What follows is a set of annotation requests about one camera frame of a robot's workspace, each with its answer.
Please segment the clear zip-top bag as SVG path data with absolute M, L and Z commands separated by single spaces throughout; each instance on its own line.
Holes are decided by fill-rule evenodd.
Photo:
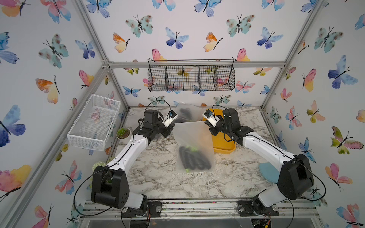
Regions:
M 187 123 L 197 122 L 203 119 L 202 114 L 205 112 L 205 108 L 194 106 L 192 104 L 179 103 L 174 109 L 178 117 L 174 120 L 174 123 Z
M 179 147 L 187 147 L 190 153 L 191 169 L 189 173 L 212 172 L 215 168 L 214 149 L 212 142 L 212 135 L 209 127 L 203 122 L 187 122 L 177 123 L 173 130 L 174 139 L 178 144 L 176 171 L 178 173 L 187 173 L 181 162 L 179 155 Z M 210 170 L 200 171 L 198 169 L 192 170 L 192 151 L 201 151 L 209 159 L 212 164 Z

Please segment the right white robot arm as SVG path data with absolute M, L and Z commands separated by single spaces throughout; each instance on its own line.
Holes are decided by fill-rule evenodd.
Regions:
M 317 176 L 312 172 L 306 156 L 287 152 L 262 138 L 250 127 L 241 125 L 235 109 L 225 108 L 221 115 L 216 115 L 214 109 L 208 109 L 203 117 L 212 135 L 223 133 L 230 142 L 256 152 L 279 171 L 277 183 L 253 198 L 252 207 L 256 213 L 262 214 L 284 200 L 302 198 L 314 186 Z

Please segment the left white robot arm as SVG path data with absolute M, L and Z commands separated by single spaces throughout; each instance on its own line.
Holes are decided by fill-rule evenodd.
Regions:
M 90 175 L 92 179 L 91 200 L 108 209 L 123 207 L 147 212 L 147 197 L 130 191 L 127 174 L 138 156 L 157 135 L 168 137 L 174 129 L 178 114 L 170 110 L 166 117 L 153 109 L 146 109 L 138 120 L 138 128 L 132 132 L 130 141 L 107 165 L 97 166 Z

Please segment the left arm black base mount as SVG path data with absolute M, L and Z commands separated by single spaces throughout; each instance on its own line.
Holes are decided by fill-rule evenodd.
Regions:
M 123 208 L 121 212 L 122 218 L 159 218 L 162 212 L 161 201 L 147 200 L 142 203 L 142 206 L 138 209 Z

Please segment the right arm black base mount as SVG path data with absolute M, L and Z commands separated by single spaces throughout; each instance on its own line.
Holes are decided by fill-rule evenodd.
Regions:
M 258 199 L 239 200 L 237 204 L 237 212 L 241 217 L 279 216 L 279 210 L 275 208 L 276 204 L 265 207 Z

